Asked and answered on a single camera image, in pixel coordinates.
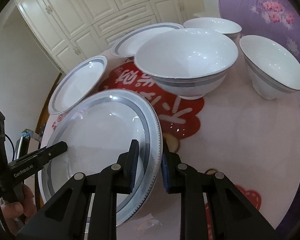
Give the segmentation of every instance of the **pink flower print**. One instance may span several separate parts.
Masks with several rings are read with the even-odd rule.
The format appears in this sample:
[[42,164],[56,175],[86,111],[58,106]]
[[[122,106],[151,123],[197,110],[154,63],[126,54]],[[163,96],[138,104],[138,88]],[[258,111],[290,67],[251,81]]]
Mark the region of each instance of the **pink flower print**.
[[265,8],[266,11],[272,10],[272,2],[271,1],[264,2],[263,7]]
[[287,12],[287,13],[286,13],[285,21],[286,21],[288,24],[293,24],[293,23],[294,23],[294,17],[293,17],[293,14],[292,14],[291,12]]
[[269,18],[272,20],[272,22],[274,22],[274,23],[280,22],[280,16],[279,16],[278,12],[269,11],[268,15],[269,15]]
[[272,10],[275,12],[282,12],[283,11],[283,6],[278,2],[278,1],[273,1],[271,4]]

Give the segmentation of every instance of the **bowl foot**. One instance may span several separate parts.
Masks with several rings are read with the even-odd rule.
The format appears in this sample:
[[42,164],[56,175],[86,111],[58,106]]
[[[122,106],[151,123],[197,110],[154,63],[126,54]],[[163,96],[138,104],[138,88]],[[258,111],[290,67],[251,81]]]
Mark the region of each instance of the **bowl foot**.
[[276,97],[270,97],[270,96],[264,95],[260,91],[259,87],[257,85],[255,85],[253,82],[252,82],[252,86],[253,86],[254,90],[259,94],[259,96],[263,97],[264,99],[267,99],[267,100],[274,100],[274,99],[276,99]]
[[194,96],[194,97],[184,97],[184,96],[179,96],[179,97],[182,98],[182,99],[186,99],[186,100],[196,100],[196,99],[202,98],[203,95]]

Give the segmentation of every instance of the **round table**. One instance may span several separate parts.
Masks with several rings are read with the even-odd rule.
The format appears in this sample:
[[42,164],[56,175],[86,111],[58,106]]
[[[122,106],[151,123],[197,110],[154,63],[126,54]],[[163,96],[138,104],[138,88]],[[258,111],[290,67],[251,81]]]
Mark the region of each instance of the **round table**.
[[[109,50],[103,55],[108,59],[108,66],[102,84],[97,86],[101,84],[101,89],[108,88],[104,84],[109,76],[119,72],[112,84],[127,85],[130,89],[134,77],[126,74],[133,74],[127,69],[133,64],[125,63],[132,59],[115,58]],[[126,69],[118,68],[122,64],[127,66]],[[144,84],[146,87],[153,85],[146,80],[136,83],[135,87],[146,99],[151,99],[152,105],[156,104],[156,111],[159,104],[172,111],[170,117],[157,112],[160,122],[189,122],[182,119],[182,115],[189,112],[187,109],[195,111],[195,104],[200,105],[194,116],[199,119],[199,129],[193,135],[179,138],[178,154],[182,162],[199,172],[213,168],[225,173],[276,228],[288,211],[300,182],[300,107],[295,96],[288,94],[271,101],[261,98],[251,85],[240,49],[238,60],[229,69],[224,82],[205,95],[204,101],[180,102],[181,99],[176,97],[173,104],[163,102],[163,98],[156,97],[155,93],[140,92]],[[186,104],[192,106],[186,108],[183,106]],[[47,145],[62,118],[63,115],[49,117],[42,147]],[[168,195],[159,174],[148,200],[131,219],[117,228],[117,238],[179,239],[179,230],[180,195]]]

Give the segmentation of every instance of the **bowl rim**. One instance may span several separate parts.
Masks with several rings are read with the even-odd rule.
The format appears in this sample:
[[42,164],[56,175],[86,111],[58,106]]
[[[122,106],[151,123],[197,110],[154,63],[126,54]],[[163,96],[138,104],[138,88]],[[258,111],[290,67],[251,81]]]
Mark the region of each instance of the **bowl rim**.
[[222,33],[224,35],[238,34],[242,31],[242,27],[239,24],[237,24],[236,22],[231,21],[231,20],[227,20],[227,19],[223,19],[223,18],[216,18],[216,17],[200,17],[200,18],[190,19],[190,20],[185,21],[183,23],[183,26],[184,26],[184,28],[188,29],[188,27],[185,26],[185,25],[187,25],[187,23],[196,22],[196,21],[199,22],[200,20],[203,20],[203,19],[205,19],[205,20],[220,20],[221,19],[221,20],[226,21],[228,23],[234,24],[236,27],[238,27],[239,31],[235,31],[235,32],[219,32],[219,31],[216,31],[216,32]]
[[[233,46],[233,48],[235,49],[236,51],[236,55],[233,57],[232,60],[229,60],[229,63],[223,67],[223,68],[220,68],[218,70],[215,70],[215,71],[212,71],[210,73],[206,73],[206,74],[199,74],[199,75],[194,75],[192,77],[180,77],[180,76],[164,76],[162,74],[155,74],[155,73],[152,73],[148,70],[145,70],[143,67],[140,66],[139,62],[138,62],[138,58],[140,57],[138,55],[138,53],[141,51],[141,49],[145,46],[148,45],[149,42],[152,42],[153,40],[156,40],[156,39],[160,39],[162,36],[164,35],[168,35],[168,33],[181,33],[181,32],[188,32],[188,31],[204,31],[204,35],[206,33],[212,33],[213,35],[216,35],[222,39],[224,39],[225,41],[229,42],[229,44],[231,46]],[[178,29],[178,30],[172,30],[172,31],[169,31],[169,32],[165,32],[165,33],[162,33],[160,35],[157,35],[151,39],[149,39],[147,42],[145,42],[140,48],[139,50],[137,51],[135,57],[134,57],[134,64],[136,65],[136,67],[141,70],[143,73],[146,73],[150,76],[154,76],[154,77],[159,77],[159,78],[167,78],[167,79],[179,79],[179,80],[187,80],[187,79],[197,79],[197,78],[203,78],[203,77],[206,77],[206,76],[210,76],[210,75],[213,75],[213,74],[217,74],[217,73],[220,73],[220,72],[223,72],[225,70],[227,70],[228,68],[230,68],[238,59],[238,56],[239,56],[239,51],[238,51],[238,48],[237,48],[237,45],[229,38],[227,37],[226,35],[222,34],[222,33],[219,33],[219,32],[216,32],[216,31],[213,31],[213,30],[210,30],[210,29],[202,29],[202,28],[185,28],[185,29]]]
[[249,57],[246,52],[244,52],[244,45],[242,44],[246,39],[248,38],[253,38],[253,37],[258,37],[259,38],[262,38],[263,40],[267,41],[267,42],[271,42],[271,43],[274,43],[276,44],[276,46],[278,46],[280,49],[282,49],[285,53],[288,53],[289,55],[291,55],[294,59],[295,59],[295,62],[296,62],[296,65],[298,65],[298,67],[300,67],[300,63],[299,61],[295,58],[295,56],[293,56],[293,54],[288,51],[285,47],[283,47],[282,45],[280,45],[279,43],[269,39],[269,38],[266,38],[266,37],[263,37],[263,36],[259,36],[259,35],[246,35],[246,36],[243,36],[240,41],[239,41],[239,46],[243,52],[243,54],[257,67],[259,68],[261,71],[263,71],[265,74],[267,74],[269,77],[271,77],[272,79],[274,79],[275,81],[279,82],[280,84],[284,85],[285,87],[287,88],[290,88],[290,89],[293,89],[293,90],[300,90],[300,87],[297,87],[297,86],[292,86],[292,85],[288,85],[287,82],[285,81],[282,81],[280,80],[278,77],[274,77],[272,75],[269,74],[268,71],[266,71],[265,69],[263,69],[260,64],[256,64],[255,61],[253,59],[251,59],[251,57]]

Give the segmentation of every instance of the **plate rim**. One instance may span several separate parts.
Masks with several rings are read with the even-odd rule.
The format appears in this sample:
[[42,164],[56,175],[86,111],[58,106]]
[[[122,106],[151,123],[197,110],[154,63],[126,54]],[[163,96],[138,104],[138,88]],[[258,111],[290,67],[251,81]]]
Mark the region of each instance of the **plate rim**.
[[[82,65],[88,63],[89,61],[95,60],[95,59],[101,59],[103,60],[103,71],[102,74],[100,75],[100,77],[96,80],[96,82],[94,83],[94,85],[90,88],[90,90],[83,95],[76,103],[74,103],[72,106],[70,106],[68,109],[64,110],[64,111],[54,111],[53,107],[52,107],[52,102],[54,100],[54,98],[56,97],[58,90],[61,88],[61,86],[63,86],[66,82],[67,82],[67,77],[72,75],[72,73],[76,72],[76,70],[81,67]],[[49,104],[48,104],[48,113],[51,115],[58,115],[58,114],[63,114],[64,112],[68,111],[69,109],[73,108],[74,106],[76,106],[77,104],[79,104],[81,102],[81,100],[83,98],[85,98],[90,92],[91,90],[95,87],[95,85],[99,82],[99,80],[102,78],[102,76],[104,75],[104,73],[106,72],[106,67],[108,64],[108,60],[106,58],[106,56],[103,55],[98,55],[98,56],[94,56],[91,58],[88,58],[87,60],[81,62],[80,64],[78,64],[74,69],[72,69],[64,78],[63,80],[58,84],[58,86],[56,87],[56,89],[54,90],[50,100],[49,100]]]
[[112,56],[115,56],[115,57],[120,57],[120,58],[126,58],[126,57],[134,57],[135,54],[133,55],[121,55],[121,54],[118,54],[115,52],[115,49],[117,48],[117,46],[120,44],[121,41],[123,41],[124,39],[126,39],[127,37],[129,36],[133,36],[134,33],[136,32],[140,32],[144,29],[148,29],[149,27],[156,27],[156,26],[164,26],[164,25],[170,25],[170,26],[174,26],[174,27],[178,27],[179,29],[184,29],[185,27],[181,24],[178,24],[178,23],[170,23],[170,22],[166,22],[166,23],[155,23],[155,24],[150,24],[150,25],[147,25],[147,26],[144,26],[144,27],[141,27],[141,28],[138,28],[132,32],[129,32],[127,33],[126,35],[124,35],[123,37],[119,38],[116,40],[116,42],[114,43],[114,45],[111,47],[110,49],[110,53]]
[[[148,184],[146,185],[146,190],[144,191],[144,193],[142,193],[142,195],[144,195],[144,197],[142,196],[142,198],[140,199],[140,201],[138,201],[137,204],[134,204],[132,205],[132,207],[130,208],[130,211],[127,212],[124,208],[126,206],[128,206],[129,202],[132,201],[133,198],[131,198],[131,200],[121,209],[117,212],[117,216],[119,213],[124,213],[124,212],[127,212],[127,214],[119,214],[121,215],[121,218],[118,219],[117,217],[117,225],[121,225],[122,223],[124,223],[126,220],[128,220],[130,217],[132,217],[133,214],[135,214],[138,209],[143,205],[143,203],[148,199],[148,196],[150,195],[153,187],[154,187],[154,184],[156,182],[156,177],[160,171],[160,167],[161,167],[161,159],[162,159],[162,150],[163,150],[163,142],[162,142],[162,130],[161,130],[161,126],[160,126],[160,122],[159,122],[159,118],[156,114],[156,112],[154,111],[153,107],[151,106],[151,104],[143,97],[141,96],[140,94],[134,92],[134,91],[131,91],[131,90],[126,90],[126,89],[109,89],[109,90],[105,90],[105,91],[102,91],[102,92],[99,92],[99,93],[96,93],[95,95],[100,95],[100,93],[109,93],[109,92],[114,92],[114,93],[124,93],[125,95],[129,95],[130,94],[130,97],[134,97],[136,99],[139,100],[138,103],[143,103],[144,104],[144,107],[143,108],[140,108],[141,111],[143,112],[143,114],[145,115],[146,119],[149,118],[149,116],[151,116],[150,118],[153,120],[153,124],[156,126],[155,128],[157,129],[157,132],[156,132],[156,139],[155,139],[155,142],[158,142],[158,145],[157,147],[155,148],[155,151],[156,151],[156,156],[154,157],[154,168],[153,168],[153,171],[152,171],[152,179],[149,179],[149,182]],[[88,97],[87,99],[83,100],[80,104],[84,103],[85,101],[87,100],[91,100],[91,98],[95,95],[92,95],[91,97]],[[75,108],[73,108],[71,110],[71,112],[73,112],[73,114],[75,114],[75,112],[77,111],[77,108],[79,107],[78,104]],[[149,116],[146,116],[145,114],[145,109],[147,109],[149,111]],[[64,118],[60,123],[64,123],[66,121],[66,118]],[[151,151],[149,152],[149,159],[148,159],[148,164],[147,164],[147,168],[146,168],[146,171],[148,171],[149,167],[151,166],[150,165],[150,159],[151,159],[152,155],[151,155]],[[44,201],[44,203],[47,202],[47,197],[46,197],[46,191],[44,190],[44,188],[46,188],[43,184],[47,184],[47,179],[46,179],[46,169],[48,167],[48,164],[46,164],[44,166],[44,168],[42,170],[39,171],[38,173],[38,177],[39,177],[39,188],[40,188],[40,193],[42,195],[42,199]],[[141,184],[139,185],[138,189],[136,190],[135,194],[141,190],[141,186],[143,185],[143,181],[144,179],[147,179],[146,178],[146,174],[144,174],[144,178],[141,182]]]

